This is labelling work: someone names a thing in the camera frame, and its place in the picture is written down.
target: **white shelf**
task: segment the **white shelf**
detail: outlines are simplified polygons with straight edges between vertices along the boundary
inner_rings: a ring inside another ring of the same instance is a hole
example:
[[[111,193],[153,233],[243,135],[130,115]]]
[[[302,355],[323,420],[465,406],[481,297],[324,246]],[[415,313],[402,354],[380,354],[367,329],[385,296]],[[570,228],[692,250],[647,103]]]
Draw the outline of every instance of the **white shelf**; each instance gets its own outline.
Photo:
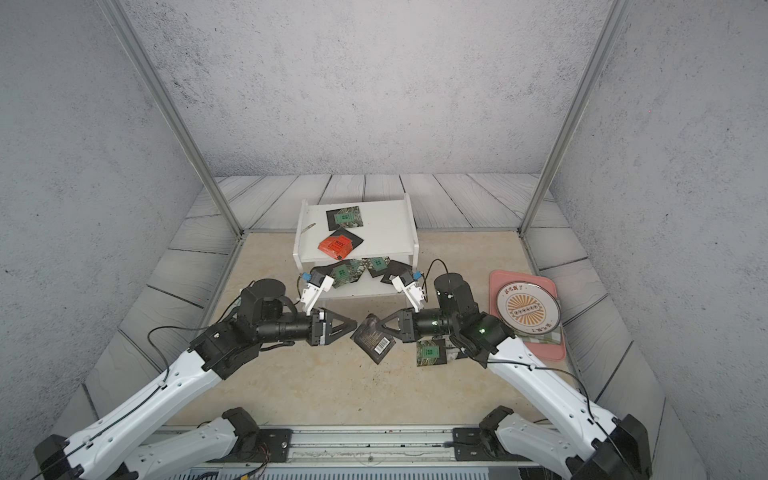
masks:
[[[362,227],[348,229],[350,233],[362,238],[363,242],[345,260],[414,254],[417,248],[415,224],[407,200],[308,205],[304,207],[296,233],[299,237],[298,254],[301,263],[335,262],[317,246],[333,233],[333,230],[328,230],[326,212],[345,207],[359,207],[364,224]],[[313,227],[301,233],[313,223]]]
[[[308,205],[302,202],[299,228],[293,243],[293,259],[300,272],[309,272],[314,266],[330,265],[337,260],[321,252],[317,246],[333,230],[328,230],[328,210],[359,207],[363,226],[350,228],[349,232],[362,238],[363,242],[345,260],[389,257],[391,260],[413,265],[419,260],[419,238],[413,220],[411,199],[408,194],[403,200],[381,202],[355,202],[351,204]],[[303,232],[309,225],[314,225]],[[338,298],[360,298],[365,296],[396,295],[395,287],[381,283],[381,277],[372,278],[368,271],[360,279],[323,293],[321,300]]]

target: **round plate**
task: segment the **round plate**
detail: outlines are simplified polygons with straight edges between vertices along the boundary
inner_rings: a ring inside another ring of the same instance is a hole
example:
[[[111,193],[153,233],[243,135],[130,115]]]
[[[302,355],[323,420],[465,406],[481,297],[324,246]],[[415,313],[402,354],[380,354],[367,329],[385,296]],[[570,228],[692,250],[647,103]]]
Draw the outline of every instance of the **round plate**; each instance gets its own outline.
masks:
[[[528,282],[504,285],[496,296],[502,320],[526,335],[544,335],[558,327],[560,306],[547,290]]]

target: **sun pattern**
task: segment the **sun pattern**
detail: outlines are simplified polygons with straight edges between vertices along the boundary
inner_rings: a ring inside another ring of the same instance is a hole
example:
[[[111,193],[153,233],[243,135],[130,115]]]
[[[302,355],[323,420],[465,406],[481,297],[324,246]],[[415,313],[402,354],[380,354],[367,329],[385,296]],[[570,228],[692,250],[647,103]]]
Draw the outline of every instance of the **sun pattern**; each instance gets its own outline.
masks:
[[[526,326],[537,326],[544,322],[547,313],[534,296],[519,293],[507,300],[507,311],[517,322]]]

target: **pink tray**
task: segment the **pink tray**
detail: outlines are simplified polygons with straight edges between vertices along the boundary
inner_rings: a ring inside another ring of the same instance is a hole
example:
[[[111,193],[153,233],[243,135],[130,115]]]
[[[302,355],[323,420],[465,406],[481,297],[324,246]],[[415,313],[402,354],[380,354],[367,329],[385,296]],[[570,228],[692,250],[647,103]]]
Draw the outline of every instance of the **pink tray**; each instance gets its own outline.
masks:
[[[488,299],[488,309],[490,310],[491,315],[498,316],[498,309],[496,308],[496,295],[498,295],[498,291],[501,290],[504,285],[510,282],[534,283],[539,285],[544,290],[547,290],[554,298],[558,298],[558,289],[554,286],[554,282],[545,276],[507,272],[505,270],[494,270],[491,272],[490,276],[490,298]],[[560,329],[563,334],[562,342],[560,342],[560,345],[525,342],[525,346],[531,350],[531,353],[540,359],[555,361],[563,360],[565,358],[565,332],[562,330],[563,329]]]

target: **green label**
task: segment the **green label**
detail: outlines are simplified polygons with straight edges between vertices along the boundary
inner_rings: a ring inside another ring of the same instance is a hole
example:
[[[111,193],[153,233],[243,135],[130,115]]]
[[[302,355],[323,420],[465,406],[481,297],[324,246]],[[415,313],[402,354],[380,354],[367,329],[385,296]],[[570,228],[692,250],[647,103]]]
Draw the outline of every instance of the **green label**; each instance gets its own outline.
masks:
[[[422,350],[422,357],[425,359],[437,359],[440,358],[440,348],[437,346],[426,346]]]
[[[341,265],[333,269],[333,278],[343,280],[349,276],[349,269],[346,265]]]
[[[371,259],[371,266],[378,272],[379,270],[384,270],[386,268],[386,262],[382,257],[373,258]]]
[[[355,216],[350,213],[336,214],[334,215],[334,218],[336,218],[336,223],[351,222],[352,220],[355,220]]]

